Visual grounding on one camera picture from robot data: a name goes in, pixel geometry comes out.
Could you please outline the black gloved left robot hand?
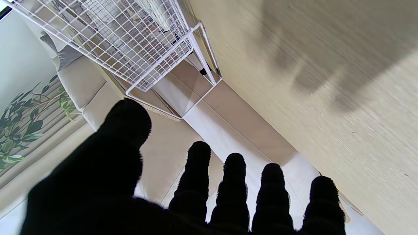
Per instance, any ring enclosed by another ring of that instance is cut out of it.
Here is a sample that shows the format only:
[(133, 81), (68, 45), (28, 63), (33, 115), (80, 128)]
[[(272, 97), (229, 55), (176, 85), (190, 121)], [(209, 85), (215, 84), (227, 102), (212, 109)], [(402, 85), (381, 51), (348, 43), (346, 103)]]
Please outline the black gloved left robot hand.
[(188, 150), (185, 171), (167, 209), (134, 196), (142, 175), (140, 147), (152, 129), (136, 101), (124, 98), (100, 128), (28, 193), (21, 235), (345, 235), (345, 214), (329, 177), (312, 181), (300, 230), (279, 164), (263, 168), (250, 220), (246, 163), (239, 153), (224, 162), (216, 206), (206, 222), (210, 146)]

